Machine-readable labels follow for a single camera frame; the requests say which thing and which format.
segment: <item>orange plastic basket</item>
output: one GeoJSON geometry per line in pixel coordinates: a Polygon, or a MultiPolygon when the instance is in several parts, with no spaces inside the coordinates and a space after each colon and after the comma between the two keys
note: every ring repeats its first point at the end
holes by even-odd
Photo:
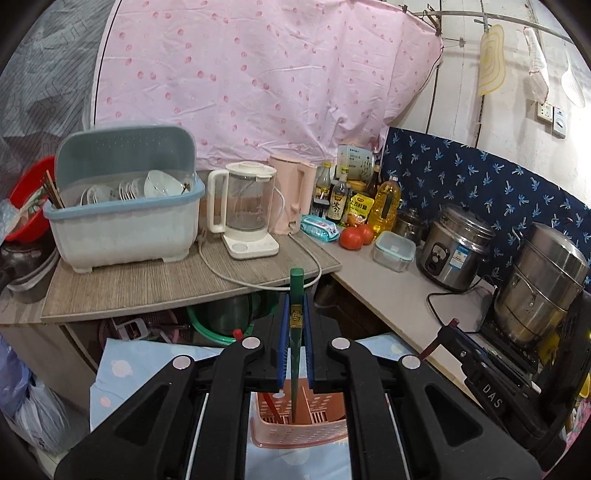
{"type": "Polygon", "coordinates": [[[335,442],[347,436],[342,393],[315,395],[300,378],[296,422],[291,421],[291,382],[283,392],[271,395],[283,424],[278,423],[262,393],[256,394],[256,413],[251,418],[252,441],[264,448],[298,448],[335,442]]]}

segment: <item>kettle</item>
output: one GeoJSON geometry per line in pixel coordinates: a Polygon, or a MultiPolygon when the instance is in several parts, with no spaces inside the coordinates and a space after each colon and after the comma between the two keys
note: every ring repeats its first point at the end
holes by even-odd
{"type": "Polygon", "coordinates": [[[275,187],[281,195],[274,195],[271,233],[287,235],[300,229],[302,215],[310,213],[310,202],[316,182],[316,166],[306,160],[269,158],[269,165],[277,170],[275,187]]]}

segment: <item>yellow packet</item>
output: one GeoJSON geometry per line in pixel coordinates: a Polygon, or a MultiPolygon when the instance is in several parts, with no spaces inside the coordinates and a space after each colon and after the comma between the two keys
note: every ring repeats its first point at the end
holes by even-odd
{"type": "Polygon", "coordinates": [[[362,193],[356,193],[349,199],[341,226],[355,226],[366,223],[371,207],[374,205],[374,199],[362,193]]]}

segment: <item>wall switch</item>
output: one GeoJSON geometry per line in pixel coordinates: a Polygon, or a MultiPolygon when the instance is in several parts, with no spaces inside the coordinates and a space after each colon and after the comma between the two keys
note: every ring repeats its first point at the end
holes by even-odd
{"type": "Polygon", "coordinates": [[[538,102],[538,120],[552,124],[554,122],[553,107],[549,103],[538,102]]]}
{"type": "Polygon", "coordinates": [[[557,137],[566,138],[566,114],[558,107],[554,107],[552,131],[557,137]]]}

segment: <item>glass electric kettle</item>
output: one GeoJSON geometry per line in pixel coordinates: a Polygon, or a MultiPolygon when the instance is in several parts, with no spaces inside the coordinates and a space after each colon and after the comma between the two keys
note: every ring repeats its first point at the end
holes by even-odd
{"type": "Polygon", "coordinates": [[[214,170],[207,178],[207,226],[223,233],[223,241],[233,258],[269,257],[279,244],[268,233],[276,169],[268,165],[241,161],[214,170]],[[222,197],[216,199],[216,180],[222,180],[222,197]],[[214,211],[220,204],[220,222],[214,211]]]}

